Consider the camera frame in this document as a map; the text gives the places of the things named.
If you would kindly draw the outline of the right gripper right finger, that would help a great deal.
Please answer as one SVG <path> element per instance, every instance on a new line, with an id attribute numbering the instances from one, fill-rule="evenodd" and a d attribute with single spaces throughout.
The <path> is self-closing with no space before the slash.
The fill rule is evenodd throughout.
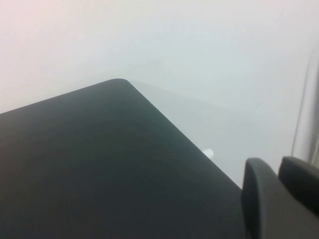
<path id="1" fill-rule="evenodd" d="M 315 215 L 319 214 L 319 169 L 298 158 L 286 156 L 278 175 L 289 193 Z"/>

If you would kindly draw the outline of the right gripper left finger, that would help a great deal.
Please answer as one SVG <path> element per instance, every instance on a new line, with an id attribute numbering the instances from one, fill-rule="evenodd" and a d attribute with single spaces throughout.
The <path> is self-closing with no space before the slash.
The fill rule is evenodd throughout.
<path id="1" fill-rule="evenodd" d="M 292 196 L 262 159 L 246 161 L 241 202 L 251 239 L 319 237 L 318 217 Z"/>

